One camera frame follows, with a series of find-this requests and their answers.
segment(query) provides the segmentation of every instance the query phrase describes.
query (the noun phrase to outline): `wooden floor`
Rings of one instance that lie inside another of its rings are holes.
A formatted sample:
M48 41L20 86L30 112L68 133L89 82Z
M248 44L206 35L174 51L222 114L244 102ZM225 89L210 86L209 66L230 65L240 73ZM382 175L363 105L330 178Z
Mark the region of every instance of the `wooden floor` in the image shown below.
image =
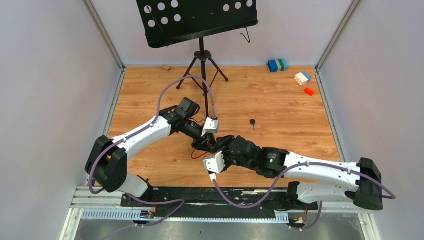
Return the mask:
M150 120L156 113L160 93L182 77L186 69L129 67L109 137L122 135ZM259 147L340 161L312 67L290 66L288 71L274 73L266 66L223 66L221 69L229 82L219 75L212 86L220 123L215 137L240 135ZM216 71L213 67L206 71L210 82ZM315 91L313 96L307 95L304 87L293 79L302 71L312 77L307 87ZM194 67L191 74L200 75L200 68ZM162 99L161 109L178 105L184 97L200 104L202 109L194 118L204 119L202 91L192 80L186 80L180 90L171 87ZM256 120L256 131L249 124L250 119ZM134 156L128 163L128 172L149 179L153 186L213 186L203 169L203 158L190 158L191 143L192 139L182 133L161 139ZM218 175L219 185L226 187L269 187L273 181L238 166ZM278 186L285 187L292 181L293 178L284 178Z

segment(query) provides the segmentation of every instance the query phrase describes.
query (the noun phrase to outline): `music stand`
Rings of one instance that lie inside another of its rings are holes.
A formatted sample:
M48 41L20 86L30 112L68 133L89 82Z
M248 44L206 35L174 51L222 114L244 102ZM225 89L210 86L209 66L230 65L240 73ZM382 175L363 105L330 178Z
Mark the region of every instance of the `music stand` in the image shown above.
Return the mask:
M255 26L259 22L256 0L137 0L137 5L151 48L199 39L200 51L194 53L184 77L199 59L201 77L206 80L206 60L210 60L217 70L212 84L218 73L226 82L228 78L212 59L211 52L205 50L204 37ZM203 91L206 116L209 117L208 90L204 83L200 86L195 79L193 81Z

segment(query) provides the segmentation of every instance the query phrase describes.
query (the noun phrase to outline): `red block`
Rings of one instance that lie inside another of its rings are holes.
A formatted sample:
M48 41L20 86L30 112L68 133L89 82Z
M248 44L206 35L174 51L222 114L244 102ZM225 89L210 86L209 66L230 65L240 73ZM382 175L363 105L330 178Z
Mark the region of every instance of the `red block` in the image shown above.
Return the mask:
M305 88L305 93L307 93L307 94L309 94L309 96L312 96L312 95L314 95L315 94L315 92L314 91L312 91L309 87L307 87L307 88Z

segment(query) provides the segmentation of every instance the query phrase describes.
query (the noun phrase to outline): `key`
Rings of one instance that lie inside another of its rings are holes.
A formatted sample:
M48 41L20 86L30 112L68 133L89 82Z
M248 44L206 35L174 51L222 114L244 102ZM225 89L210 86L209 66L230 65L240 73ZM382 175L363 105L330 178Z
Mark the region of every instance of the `key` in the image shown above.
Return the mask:
M250 120L250 124L252 125L252 127L253 127L253 131L255 131L255 123L256 123L256 121L254 120L254 119L251 119Z

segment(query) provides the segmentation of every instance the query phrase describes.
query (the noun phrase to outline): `white wall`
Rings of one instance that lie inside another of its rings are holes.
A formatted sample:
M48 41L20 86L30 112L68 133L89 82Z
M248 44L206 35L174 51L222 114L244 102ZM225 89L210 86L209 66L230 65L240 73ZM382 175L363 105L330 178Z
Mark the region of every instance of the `white wall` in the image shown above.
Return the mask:
M375 213L383 240L424 233L423 11L422 1L362 1L322 71L347 159L373 159L397 195Z
M136 0L92 1L126 65L189 65L199 50L197 40L150 48ZM169 5L171 0L162 2ZM315 65L350 3L351 0L258 0L259 24L249 27L250 44L240 35L246 30L239 29L206 37L205 48L218 65L264 65L278 58L286 58L289 65Z
M119 70L81 0L0 1L0 239L58 239Z

